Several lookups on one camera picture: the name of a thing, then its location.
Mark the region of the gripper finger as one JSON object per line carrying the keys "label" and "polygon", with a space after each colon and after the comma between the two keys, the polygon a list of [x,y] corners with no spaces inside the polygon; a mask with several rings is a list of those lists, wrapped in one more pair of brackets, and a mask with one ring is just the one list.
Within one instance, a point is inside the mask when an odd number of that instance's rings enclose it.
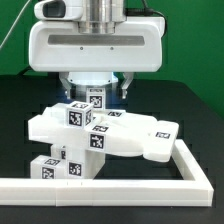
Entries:
{"label": "gripper finger", "polygon": [[59,79],[65,88],[65,95],[68,99],[74,99],[76,96],[76,87],[68,80],[69,73],[68,72],[60,72]]}
{"label": "gripper finger", "polygon": [[119,96],[121,99],[126,98],[128,87],[132,83],[133,79],[134,79],[133,72],[124,72],[123,73],[123,81],[122,81],[122,83],[120,85],[120,89],[119,89]]}

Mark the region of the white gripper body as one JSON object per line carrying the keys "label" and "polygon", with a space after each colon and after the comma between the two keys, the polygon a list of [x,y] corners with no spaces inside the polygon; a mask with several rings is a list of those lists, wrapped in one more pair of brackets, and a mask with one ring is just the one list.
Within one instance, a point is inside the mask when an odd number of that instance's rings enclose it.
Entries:
{"label": "white gripper body", "polygon": [[43,72],[155,72],[162,65],[162,17],[129,17],[109,35],[81,34],[75,22],[40,21],[29,64]]}

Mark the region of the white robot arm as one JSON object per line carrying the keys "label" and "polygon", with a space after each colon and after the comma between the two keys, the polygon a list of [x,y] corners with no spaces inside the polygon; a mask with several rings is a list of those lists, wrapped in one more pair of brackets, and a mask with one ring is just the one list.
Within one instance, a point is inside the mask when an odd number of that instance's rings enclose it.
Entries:
{"label": "white robot arm", "polygon": [[57,72],[80,79],[121,72],[123,95],[136,72],[156,72],[162,65],[165,16],[149,7],[127,8],[125,0],[41,0],[34,6],[38,22],[29,36],[29,65],[35,71]]}

